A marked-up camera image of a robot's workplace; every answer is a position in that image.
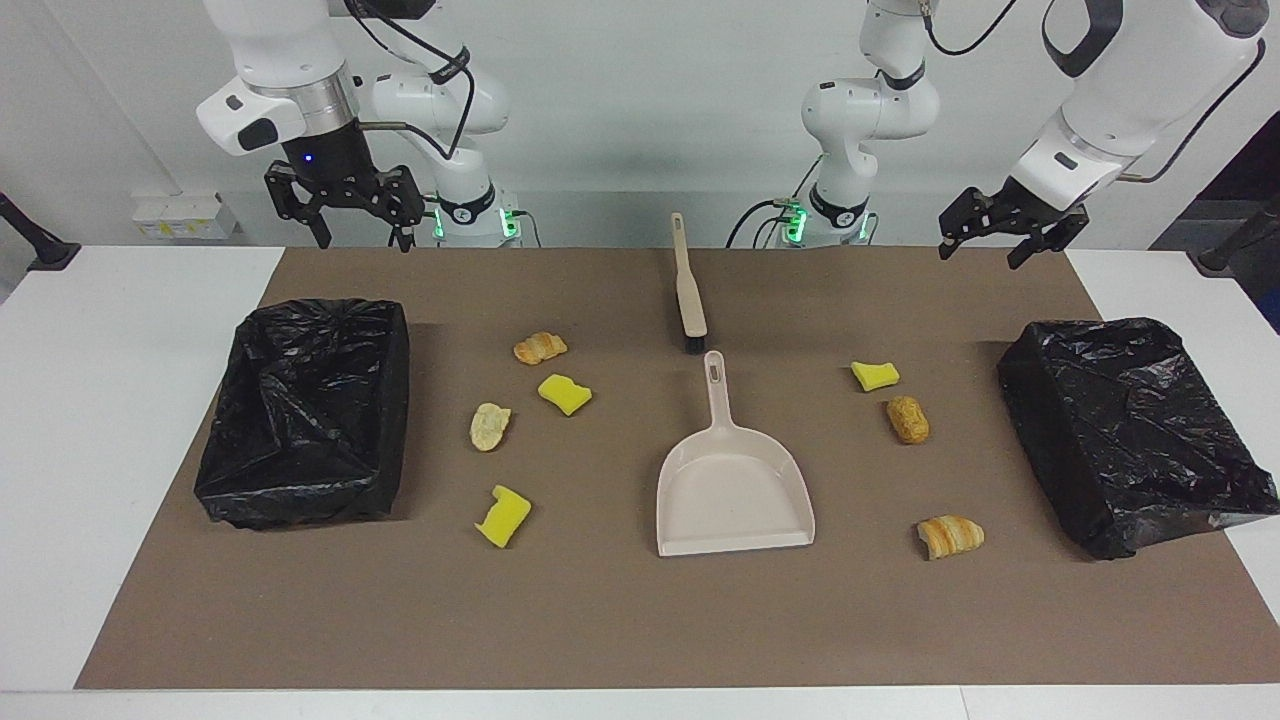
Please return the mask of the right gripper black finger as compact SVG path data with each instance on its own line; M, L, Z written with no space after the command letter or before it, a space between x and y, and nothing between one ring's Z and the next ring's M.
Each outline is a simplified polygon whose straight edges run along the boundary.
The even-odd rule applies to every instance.
M426 204L412 170L407 165L376 173L376 217L390 227L388 246L408 252L415 245L415 229L426 214Z
M287 161L273 161L264 173L264 182L276 215L307 227L315 243L320 249L329 249L332 232L323 218L324 197L314 195L303 202L296 192L300 178Z

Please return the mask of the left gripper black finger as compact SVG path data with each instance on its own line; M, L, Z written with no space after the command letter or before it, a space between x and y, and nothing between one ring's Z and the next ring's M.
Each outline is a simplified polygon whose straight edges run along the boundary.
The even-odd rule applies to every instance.
M1041 252L1061 252L1065 249L1062 237L1062 228L1052 228L1046 232L1037 231L1029 234L1007 254L1009 269L1018 270Z
M940 215L940 259L948 260L966 241L1000 231L995 196L965 188Z

